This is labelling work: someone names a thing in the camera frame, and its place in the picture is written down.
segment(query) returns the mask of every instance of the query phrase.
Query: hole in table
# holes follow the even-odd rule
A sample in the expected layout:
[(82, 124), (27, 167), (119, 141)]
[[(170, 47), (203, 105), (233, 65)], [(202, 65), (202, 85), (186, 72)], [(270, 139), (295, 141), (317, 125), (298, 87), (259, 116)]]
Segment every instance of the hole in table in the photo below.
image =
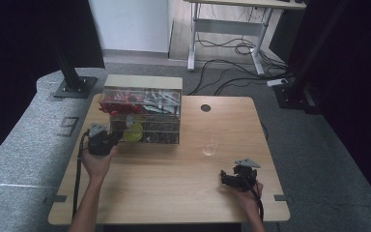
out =
[(211, 110), (211, 107), (207, 104), (203, 104), (201, 105), (201, 110), (203, 110), (204, 112), (209, 112)]

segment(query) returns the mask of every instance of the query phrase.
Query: gray carpet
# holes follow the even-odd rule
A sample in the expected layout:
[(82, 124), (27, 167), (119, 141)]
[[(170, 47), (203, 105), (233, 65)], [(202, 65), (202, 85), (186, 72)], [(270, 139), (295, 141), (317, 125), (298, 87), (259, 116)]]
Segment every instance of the gray carpet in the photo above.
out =
[[(214, 82), (222, 71), (208, 69), (204, 83)], [(47, 216), (91, 99), (101, 92), (108, 73), (180, 76), (187, 94), (197, 85), (201, 69), (106, 64), (106, 71), (77, 72), (99, 78), (89, 99), (54, 101), (50, 93), (63, 77), (59, 72), (42, 77), (37, 95), (0, 147), (0, 231), (67, 230), (50, 225)], [(242, 75), (228, 72), (222, 81), (235, 77)], [(217, 87), (197, 94), (212, 95)], [(323, 116), (279, 108), (266, 85), (230, 86), (221, 95), (254, 99), (267, 127), (271, 155), (291, 211), (286, 222), (266, 223), (268, 231), (371, 231), (371, 188)], [(75, 128), (62, 127), (70, 117), (77, 119)]]

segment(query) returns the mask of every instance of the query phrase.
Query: black tripod base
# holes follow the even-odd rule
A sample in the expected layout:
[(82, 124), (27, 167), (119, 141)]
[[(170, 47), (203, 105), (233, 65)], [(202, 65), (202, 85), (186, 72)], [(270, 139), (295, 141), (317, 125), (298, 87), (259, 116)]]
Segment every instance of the black tripod base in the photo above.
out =
[(92, 91), (93, 86), (95, 86), (96, 77), (91, 76), (80, 76), (79, 82), (80, 86), (77, 89), (72, 89), (68, 87), (65, 80), (60, 84), (59, 88), (54, 93), (55, 98), (72, 98), (72, 99), (87, 99)]
[(321, 114), (318, 108), (319, 92), (312, 86), (306, 86), (299, 97), (290, 86), (273, 86), (280, 108), (302, 109), (308, 114)]

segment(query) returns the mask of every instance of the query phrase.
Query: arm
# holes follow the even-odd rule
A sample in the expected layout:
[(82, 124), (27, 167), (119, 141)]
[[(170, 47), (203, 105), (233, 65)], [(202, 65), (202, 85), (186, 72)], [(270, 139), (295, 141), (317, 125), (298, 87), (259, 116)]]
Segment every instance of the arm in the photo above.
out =
[[(256, 187), (258, 188), (255, 188), (255, 191), (261, 197), (264, 185), (257, 181)], [(231, 190), (236, 195), (243, 211), (246, 213), (252, 232), (265, 232), (264, 223), (260, 218), (259, 207), (252, 193), (250, 191), (240, 191), (236, 188), (231, 188)]]
[(71, 222), (70, 232), (92, 232), (96, 230), (101, 185), (109, 170), (111, 159), (116, 154), (116, 146), (111, 149), (110, 154), (106, 157), (92, 156), (87, 149), (83, 151), (82, 163), (90, 179), (79, 208)]

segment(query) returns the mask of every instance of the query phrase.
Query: clear acrylic box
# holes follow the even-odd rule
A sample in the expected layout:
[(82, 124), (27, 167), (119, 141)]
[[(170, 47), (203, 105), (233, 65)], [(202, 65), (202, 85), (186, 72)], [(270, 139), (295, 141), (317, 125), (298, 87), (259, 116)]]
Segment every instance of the clear acrylic box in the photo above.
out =
[(180, 142), (183, 79), (180, 77), (110, 75), (100, 106), (110, 116), (110, 129), (121, 141)]

